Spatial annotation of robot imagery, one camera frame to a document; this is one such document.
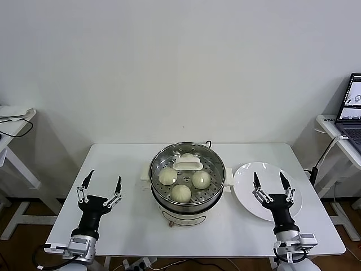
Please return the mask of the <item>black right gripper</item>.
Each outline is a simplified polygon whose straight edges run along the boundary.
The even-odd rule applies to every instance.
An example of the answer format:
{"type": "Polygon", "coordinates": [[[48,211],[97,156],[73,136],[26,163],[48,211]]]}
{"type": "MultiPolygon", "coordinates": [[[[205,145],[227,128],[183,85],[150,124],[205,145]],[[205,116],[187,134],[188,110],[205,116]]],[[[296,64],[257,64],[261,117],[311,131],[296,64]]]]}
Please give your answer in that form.
{"type": "Polygon", "coordinates": [[[257,173],[254,172],[253,177],[253,186],[254,190],[252,194],[254,197],[263,204],[263,207],[268,209],[272,213],[275,227],[273,229],[274,234],[283,232],[283,231],[299,231],[299,227],[295,224],[294,219],[292,219],[289,209],[294,202],[294,193],[296,190],[291,187],[289,180],[283,175],[280,174],[281,184],[285,190],[284,194],[271,194],[270,196],[263,191],[261,188],[261,183],[257,176],[257,173]]]}

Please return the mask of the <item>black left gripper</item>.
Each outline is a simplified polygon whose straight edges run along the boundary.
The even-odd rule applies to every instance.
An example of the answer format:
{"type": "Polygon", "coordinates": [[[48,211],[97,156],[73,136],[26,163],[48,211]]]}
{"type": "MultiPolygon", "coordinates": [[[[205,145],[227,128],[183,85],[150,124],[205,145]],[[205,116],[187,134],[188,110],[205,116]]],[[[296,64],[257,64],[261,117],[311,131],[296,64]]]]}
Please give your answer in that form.
{"type": "Polygon", "coordinates": [[[121,176],[118,177],[115,192],[112,198],[107,199],[100,196],[87,196],[86,190],[90,184],[94,170],[84,178],[82,184],[77,187],[78,206],[82,211],[82,217],[78,227],[73,230],[74,235],[98,235],[100,219],[103,215],[110,213],[111,208],[121,199],[121,176]]]}

